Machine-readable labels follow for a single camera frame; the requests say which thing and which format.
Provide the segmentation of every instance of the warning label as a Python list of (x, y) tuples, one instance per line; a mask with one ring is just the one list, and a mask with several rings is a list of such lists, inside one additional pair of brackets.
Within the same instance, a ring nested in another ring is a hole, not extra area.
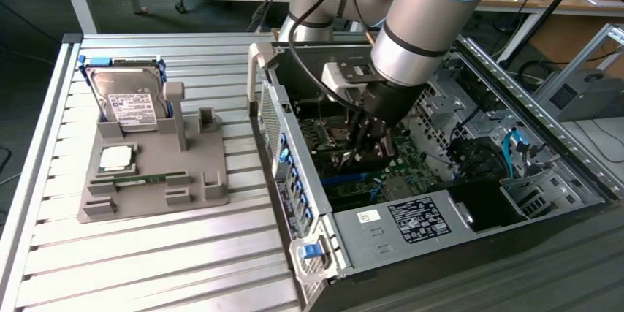
[(115, 117), (123, 126), (156, 124), (155, 106), (149, 94), (108, 94)]
[(403, 238), (411, 244), (451, 232), (429, 197), (388, 206), (388, 209)]

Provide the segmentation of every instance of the aluminum extrusion table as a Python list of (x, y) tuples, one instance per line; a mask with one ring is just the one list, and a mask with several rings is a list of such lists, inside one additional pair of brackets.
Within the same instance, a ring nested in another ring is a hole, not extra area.
[[(131, 34), (63, 44), (0, 244), (0, 311), (299, 311), (247, 112), (248, 46), (271, 40)], [(169, 81), (185, 84), (183, 111), (216, 108), (228, 205), (77, 222), (97, 115), (80, 54), (160, 55)]]

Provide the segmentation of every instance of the gray floor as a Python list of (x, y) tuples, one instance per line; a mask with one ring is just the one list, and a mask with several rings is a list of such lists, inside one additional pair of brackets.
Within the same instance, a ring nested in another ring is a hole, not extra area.
[[(47, 34), (60, 40), (64, 33), (80, 32), (69, 0), (0, 0), (20, 13)], [(181, 15), (173, 7), (175, 0), (141, 0), (148, 15), (132, 13), (129, 0), (91, 0), (93, 17), (101, 33), (179, 33), (244, 31), (257, 3), (240, 1), (187, 1), (188, 13)], [(279, 27), (287, 15), (287, 4), (276, 4), (268, 18), (268, 26)], [(475, 16), (464, 35), (476, 39), (485, 50), (499, 38), (492, 21), (499, 15), (481, 13)], [(507, 23), (512, 14), (500, 19)], [(343, 27), (337, 21), (336, 28)], [(55, 61), (57, 43), (45, 38), (11, 12), (0, 7), (0, 45), (11, 50), (48, 61)], [(499, 46), (507, 41), (505, 35)], [(529, 47), (517, 62), (541, 58)], [(21, 171), (31, 136), (39, 116), (52, 67), (21, 58), (0, 49), (0, 145), (13, 151), (13, 157), (0, 174), (0, 181)], [(9, 209), (17, 179), (0, 186), (0, 209)]]

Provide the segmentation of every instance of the motherboard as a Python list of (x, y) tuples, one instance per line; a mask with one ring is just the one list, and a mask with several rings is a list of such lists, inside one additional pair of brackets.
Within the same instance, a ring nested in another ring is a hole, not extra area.
[(344, 117), (305, 119), (299, 125), (336, 212), (424, 194), (441, 181), (420, 157), (403, 125), (393, 133), (397, 156), (388, 167), (355, 175), (339, 175), (331, 159), (333, 153), (348, 150)]

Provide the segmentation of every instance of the robotic arm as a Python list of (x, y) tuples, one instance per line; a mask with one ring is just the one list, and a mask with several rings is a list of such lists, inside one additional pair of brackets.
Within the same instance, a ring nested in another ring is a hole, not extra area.
[[(291, 1), (280, 40), (285, 40), (293, 23), (316, 2)], [(479, 2), (325, 0), (300, 21), (295, 41), (329, 40), (335, 16), (359, 21), (361, 15), (367, 24), (383, 23), (371, 61), (353, 58), (340, 63), (327, 63), (321, 78), (327, 88), (360, 109), (347, 116), (355, 161), (371, 163), (393, 156), (387, 131), (412, 109), (421, 84), (433, 74)], [(336, 165), (345, 162), (353, 162), (353, 155), (336, 160)]]

